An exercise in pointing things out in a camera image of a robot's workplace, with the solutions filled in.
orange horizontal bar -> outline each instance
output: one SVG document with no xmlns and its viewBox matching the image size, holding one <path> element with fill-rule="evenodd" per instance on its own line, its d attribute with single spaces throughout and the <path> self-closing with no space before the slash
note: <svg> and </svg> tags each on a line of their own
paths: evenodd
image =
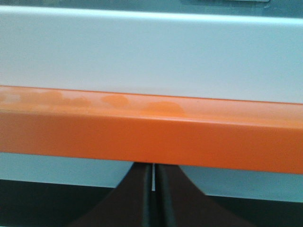
<svg viewBox="0 0 303 227">
<path fill-rule="evenodd" d="M 303 105 L 0 86 L 0 151 L 303 174 Z"/>
</svg>

